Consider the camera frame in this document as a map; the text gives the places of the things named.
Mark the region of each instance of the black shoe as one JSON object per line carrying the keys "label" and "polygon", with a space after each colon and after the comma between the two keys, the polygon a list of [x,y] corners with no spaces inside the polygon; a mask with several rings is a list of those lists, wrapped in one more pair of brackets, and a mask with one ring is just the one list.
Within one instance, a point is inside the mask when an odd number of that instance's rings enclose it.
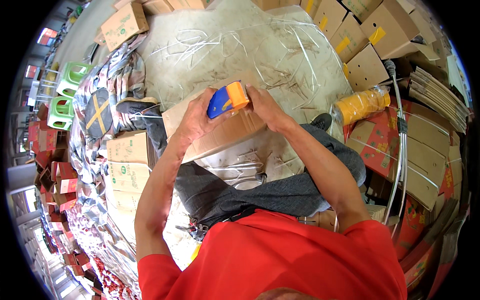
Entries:
{"label": "black shoe", "polygon": [[330,125],[332,125],[332,116],[330,114],[324,113],[321,115],[318,115],[311,123],[310,125],[313,125],[317,128],[320,128],[324,131],[327,131],[330,128]]}
{"label": "black shoe", "polygon": [[117,111],[124,114],[136,114],[156,105],[157,103],[158,101],[154,97],[145,97],[143,99],[128,97],[117,103]]}

